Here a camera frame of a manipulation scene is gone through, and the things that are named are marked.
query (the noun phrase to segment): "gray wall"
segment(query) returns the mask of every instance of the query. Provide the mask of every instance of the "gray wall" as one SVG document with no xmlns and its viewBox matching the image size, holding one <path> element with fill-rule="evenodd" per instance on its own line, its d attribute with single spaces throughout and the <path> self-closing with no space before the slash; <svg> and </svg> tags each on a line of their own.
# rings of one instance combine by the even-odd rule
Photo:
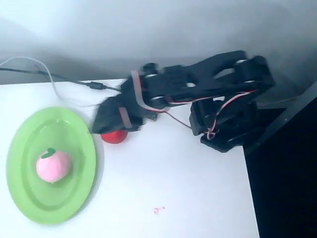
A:
<svg viewBox="0 0 317 238">
<path fill-rule="evenodd" d="M 0 59 L 35 57 L 78 80 L 240 49 L 267 57 L 278 83 L 268 93 L 274 99 L 301 94 L 317 74 L 316 0 L 0 0 L 0 6 Z M 23 59 L 6 66 L 37 69 Z M 0 84 L 43 80 L 0 72 Z"/>
</svg>

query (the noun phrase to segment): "red ball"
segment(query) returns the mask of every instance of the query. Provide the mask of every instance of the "red ball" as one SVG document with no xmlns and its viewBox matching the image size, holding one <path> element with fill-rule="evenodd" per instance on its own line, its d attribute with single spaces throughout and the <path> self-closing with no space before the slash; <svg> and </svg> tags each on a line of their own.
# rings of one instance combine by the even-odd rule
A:
<svg viewBox="0 0 317 238">
<path fill-rule="evenodd" d="M 119 144 L 127 137 L 128 132 L 126 130 L 116 130 L 114 132 L 101 134 L 103 141 L 110 144 Z"/>
</svg>

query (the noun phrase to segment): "white wall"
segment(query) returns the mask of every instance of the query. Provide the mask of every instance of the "white wall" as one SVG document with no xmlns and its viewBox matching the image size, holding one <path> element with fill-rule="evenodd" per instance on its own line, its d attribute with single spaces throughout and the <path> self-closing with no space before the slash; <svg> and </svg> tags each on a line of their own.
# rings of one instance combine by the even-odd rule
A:
<svg viewBox="0 0 317 238">
<path fill-rule="evenodd" d="M 0 59 L 28 54 L 55 71 L 85 68 L 74 75 L 98 78 L 149 60 L 192 63 L 243 49 L 294 69 L 316 50 L 316 7 L 315 0 L 0 0 Z"/>
</svg>

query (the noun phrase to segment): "black cable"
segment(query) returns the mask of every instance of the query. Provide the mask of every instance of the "black cable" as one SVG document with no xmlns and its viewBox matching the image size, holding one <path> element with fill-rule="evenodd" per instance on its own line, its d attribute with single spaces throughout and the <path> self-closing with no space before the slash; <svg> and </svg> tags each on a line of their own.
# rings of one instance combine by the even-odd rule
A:
<svg viewBox="0 0 317 238">
<path fill-rule="evenodd" d="M 264 108 L 264 107 L 271 106 L 271 105 L 278 104 L 278 103 L 293 101 L 293 100 L 296 100 L 297 98 L 298 98 L 298 96 L 292 97 L 292 98 L 286 98 L 286 99 L 279 100 L 276 102 L 269 102 L 269 103 L 264 103 L 264 104 L 258 103 L 258 105 L 259 105 L 259 108 Z"/>
<path fill-rule="evenodd" d="M 20 69 L 13 69 L 13 68 L 0 68 L 0 71 L 10 71 L 10 72 L 17 72 L 17 73 L 30 73 L 30 74 L 41 74 L 44 76 L 48 76 L 49 74 L 47 72 L 38 70 L 38 71 L 30 71 L 30 70 L 20 70 Z M 56 78 L 60 78 L 64 81 L 67 82 L 71 82 L 71 83 L 76 83 L 76 84 L 80 84 L 80 85 L 85 85 L 90 87 L 91 89 L 97 89 L 97 90 L 104 90 L 104 89 L 109 89 L 109 90 L 113 90 L 113 91 L 117 91 L 120 92 L 120 89 L 117 88 L 113 88 L 113 87 L 109 87 L 104 85 L 103 83 L 99 83 L 99 82 L 89 82 L 89 83 L 85 83 L 85 82 L 80 82 L 80 81 L 74 81 L 74 80 L 70 80 L 64 76 L 61 76 L 59 74 L 56 73 L 51 73 L 52 77 L 56 77 Z"/>
<path fill-rule="evenodd" d="M 186 126 L 189 129 L 192 129 L 189 125 L 185 124 L 184 122 L 182 122 L 181 120 L 177 119 L 176 117 L 174 117 L 171 113 L 168 112 L 164 112 L 166 114 L 168 114 L 171 118 L 173 118 L 175 121 L 181 123 L 182 125 Z"/>
</svg>

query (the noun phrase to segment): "green plastic plate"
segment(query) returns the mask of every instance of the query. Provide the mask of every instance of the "green plastic plate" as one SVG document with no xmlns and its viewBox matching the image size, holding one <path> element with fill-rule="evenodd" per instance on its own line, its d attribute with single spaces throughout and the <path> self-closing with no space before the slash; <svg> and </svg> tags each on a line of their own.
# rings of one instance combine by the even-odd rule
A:
<svg viewBox="0 0 317 238">
<path fill-rule="evenodd" d="M 72 158 L 68 175 L 55 183 L 41 180 L 36 173 L 36 160 L 48 148 Z M 95 170 L 95 146 L 83 120 L 66 108 L 52 107 L 36 112 L 19 128 L 8 153 L 6 175 L 12 199 L 26 217 L 57 224 L 83 205 Z"/>
</svg>

